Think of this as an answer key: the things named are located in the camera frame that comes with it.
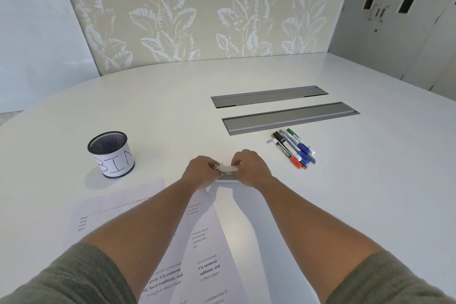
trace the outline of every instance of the red marker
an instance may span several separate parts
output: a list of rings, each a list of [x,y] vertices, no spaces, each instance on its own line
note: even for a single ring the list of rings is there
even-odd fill
[[[277,141],[273,135],[272,135],[272,141],[277,146],[277,148],[279,148],[280,151],[290,159],[290,161],[293,163],[294,166],[296,166],[299,169],[302,167],[302,165],[298,161],[298,159],[295,158],[293,155],[291,155],[290,152],[288,150],[286,150],[286,148],[283,145],[281,145],[281,143],[279,141]]]

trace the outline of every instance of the white table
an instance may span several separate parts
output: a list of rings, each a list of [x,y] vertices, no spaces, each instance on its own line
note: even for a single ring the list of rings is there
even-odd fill
[[[309,85],[329,94],[221,109],[210,98]],[[229,136],[221,121],[336,101],[361,114],[293,127],[317,151],[306,171],[266,144],[270,130]],[[168,185],[199,154],[229,163],[243,148],[456,296],[455,116],[454,101],[324,53],[152,65],[79,84],[0,128],[0,296],[62,252],[73,203],[158,178]],[[136,159],[119,180],[102,177],[87,152],[112,130],[128,135]],[[262,197],[227,186],[212,193],[251,302],[315,301]]]

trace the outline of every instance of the pen holder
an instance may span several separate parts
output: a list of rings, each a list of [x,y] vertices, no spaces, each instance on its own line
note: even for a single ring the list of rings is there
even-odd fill
[[[87,146],[97,160],[106,178],[120,178],[134,168],[134,158],[127,143],[127,135],[120,131],[109,131],[94,137]]]

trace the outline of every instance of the leaf pattern wall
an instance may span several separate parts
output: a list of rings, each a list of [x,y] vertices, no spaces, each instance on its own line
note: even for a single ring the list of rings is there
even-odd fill
[[[71,0],[102,75],[198,59],[326,52],[342,0]]]

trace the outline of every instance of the metal panel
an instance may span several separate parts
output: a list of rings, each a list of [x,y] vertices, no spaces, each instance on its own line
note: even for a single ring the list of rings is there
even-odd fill
[[[317,122],[359,114],[343,102],[314,105],[282,111],[250,114],[222,119],[230,135],[281,128],[283,126]]]
[[[232,107],[240,105],[250,105],[254,103],[299,99],[301,97],[326,95],[324,90],[318,88],[316,85],[307,87],[276,89],[266,91],[256,91],[253,93],[232,94],[212,96],[216,108]]]

